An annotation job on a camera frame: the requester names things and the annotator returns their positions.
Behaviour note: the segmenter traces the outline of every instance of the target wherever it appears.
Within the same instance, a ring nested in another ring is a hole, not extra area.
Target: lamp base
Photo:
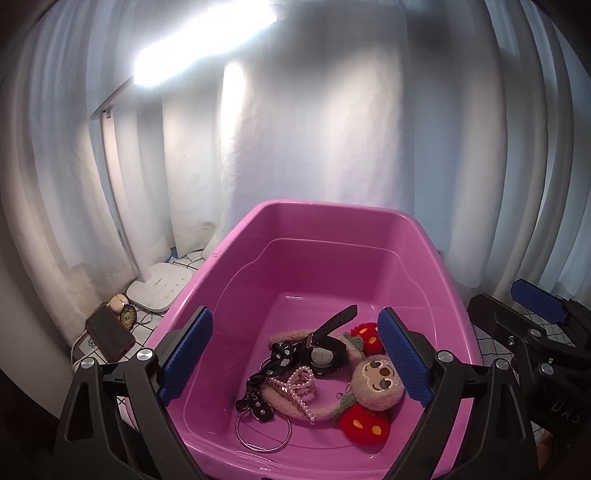
[[[137,306],[151,312],[164,312],[170,308],[181,290],[193,278],[189,268],[156,263],[150,267],[151,278],[134,281],[127,289],[127,298]]]

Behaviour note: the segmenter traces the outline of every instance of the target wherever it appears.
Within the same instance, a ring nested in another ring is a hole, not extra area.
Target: black watch strap
[[[357,305],[349,305],[344,310],[341,310],[335,316],[330,318],[323,326],[312,333],[312,345],[327,336],[330,332],[334,332],[337,328],[349,323],[357,316]]]

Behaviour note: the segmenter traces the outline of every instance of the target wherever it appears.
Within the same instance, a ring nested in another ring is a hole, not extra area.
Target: silver screw
[[[138,353],[135,354],[135,356],[138,358],[138,360],[145,362],[146,360],[150,360],[153,354],[153,351],[149,348],[142,348]]]
[[[95,364],[95,359],[92,358],[91,356],[88,358],[85,358],[84,360],[82,360],[82,362],[80,362],[80,366],[84,369],[86,368],[90,368]]]
[[[552,365],[550,364],[541,364],[540,368],[542,369],[542,372],[544,372],[546,375],[554,374],[554,368],[552,368]]]
[[[441,360],[443,363],[448,364],[449,362],[451,362],[453,360],[453,355],[451,352],[448,352],[446,350],[442,350],[441,352],[439,352],[437,354],[437,358],[439,360]]]
[[[498,358],[495,362],[497,368],[501,370],[509,370],[509,362],[504,358]]]

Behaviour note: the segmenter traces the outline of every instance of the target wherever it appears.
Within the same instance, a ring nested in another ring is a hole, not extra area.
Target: smartphone
[[[86,330],[109,363],[118,362],[135,345],[135,337],[104,303],[86,320]]]

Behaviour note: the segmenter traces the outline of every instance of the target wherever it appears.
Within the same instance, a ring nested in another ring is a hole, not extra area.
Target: plush doll face
[[[404,386],[387,356],[372,355],[355,369],[351,392],[364,407],[384,411],[400,401]]]

